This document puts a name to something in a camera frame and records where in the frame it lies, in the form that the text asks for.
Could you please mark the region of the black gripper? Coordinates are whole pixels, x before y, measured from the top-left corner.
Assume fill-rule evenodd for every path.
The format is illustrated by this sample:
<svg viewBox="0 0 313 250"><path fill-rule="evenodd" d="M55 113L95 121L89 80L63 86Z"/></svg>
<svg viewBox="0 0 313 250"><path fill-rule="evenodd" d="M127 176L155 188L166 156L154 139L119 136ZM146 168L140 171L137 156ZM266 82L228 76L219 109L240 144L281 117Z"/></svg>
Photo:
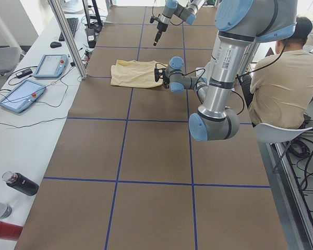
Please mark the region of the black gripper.
<svg viewBox="0 0 313 250"><path fill-rule="evenodd" d="M168 27L167 23L158 22L158 25L157 25L158 32L157 32L155 39L154 39L154 42L153 42L154 46L157 45L157 43L159 42L159 40L162 36L162 33L167 30L167 27Z"/></svg>
<svg viewBox="0 0 313 250"><path fill-rule="evenodd" d="M162 79L163 86L169 86L170 80L169 80L169 77L165 73L162 74L161 79Z"/></svg>

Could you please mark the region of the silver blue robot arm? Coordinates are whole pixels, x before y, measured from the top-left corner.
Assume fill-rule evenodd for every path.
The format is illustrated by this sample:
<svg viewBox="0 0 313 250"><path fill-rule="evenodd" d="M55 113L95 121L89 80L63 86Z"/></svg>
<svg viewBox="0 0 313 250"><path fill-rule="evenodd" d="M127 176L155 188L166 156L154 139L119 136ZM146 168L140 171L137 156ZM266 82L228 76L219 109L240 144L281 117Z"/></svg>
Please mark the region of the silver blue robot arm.
<svg viewBox="0 0 313 250"><path fill-rule="evenodd" d="M155 79L162 79L165 88L174 93L194 90L202 100L188 120L195 140L225 140L237 133L239 118L226 103L246 47L289 38L295 31L296 12L297 1L222 1L215 16L220 45L203 74L186 76L177 56L166 68L155 69Z"/></svg>
<svg viewBox="0 0 313 250"><path fill-rule="evenodd" d="M155 36L153 45L156 46L162 34L166 32L173 15L177 16L183 22L191 25L197 18L198 10L204 5L205 2L206 1L203 0L191 1L188 6L183 7L178 3L178 1L167 0L165 2L162 13L158 16L152 14L150 18L150 23L153 23L154 21L158 23L158 31Z"/></svg>

